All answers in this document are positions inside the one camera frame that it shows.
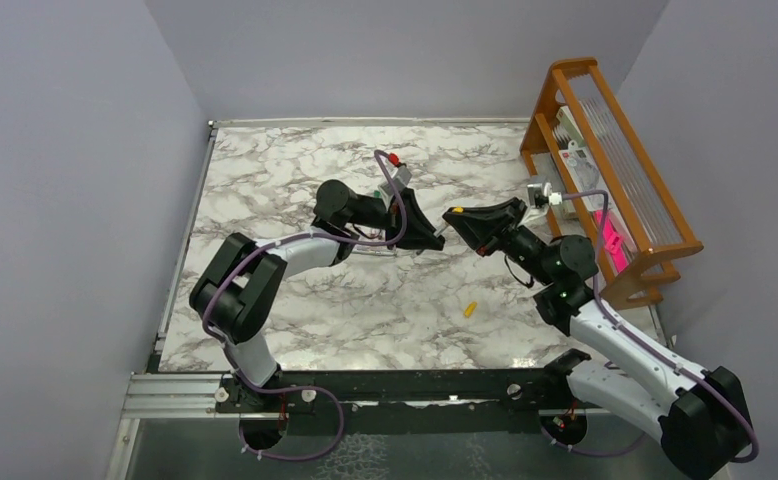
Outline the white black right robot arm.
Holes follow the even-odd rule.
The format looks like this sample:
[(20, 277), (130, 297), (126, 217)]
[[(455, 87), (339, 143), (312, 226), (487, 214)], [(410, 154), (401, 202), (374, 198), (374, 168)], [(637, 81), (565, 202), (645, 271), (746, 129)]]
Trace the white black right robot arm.
[(513, 198), (452, 207), (443, 219), (479, 256), (501, 252), (542, 284), (534, 296), (540, 317), (619, 369), (566, 355), (565, 366), (543, 378), (544, 398), (557, 407), (577, 399), (617, 415), (690, 479), (755, 460), (760, 444), (739, 378), (724, 367), (708, 370), (634, 328), (587, 283), (599, 272), (593, 243), (581, 235), (545, 242), (523, 225), (526, 211)]

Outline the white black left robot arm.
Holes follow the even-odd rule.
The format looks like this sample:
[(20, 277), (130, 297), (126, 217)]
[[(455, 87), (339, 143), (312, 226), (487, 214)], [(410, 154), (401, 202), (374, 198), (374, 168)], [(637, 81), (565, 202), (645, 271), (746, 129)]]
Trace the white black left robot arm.
[(241, 233), (229, 235), (189, 297), (204, 330), (222, 344), (241, 376), (242, 398), (255, 410), (271, 408), (279, 397), (273, 378), (279, 365), (262, 328), (284, 280), (335, 266), (355, 246), (368, 245), (356, 230), (359, 226), (383, 231), (384, 240), (375, 244), (389, 249), (440, 251), (445, 244), (410, 188), (385, 201), (328, 180), (318, 188), (314, 214), (308, 230), (277, 240), (261, 243)]

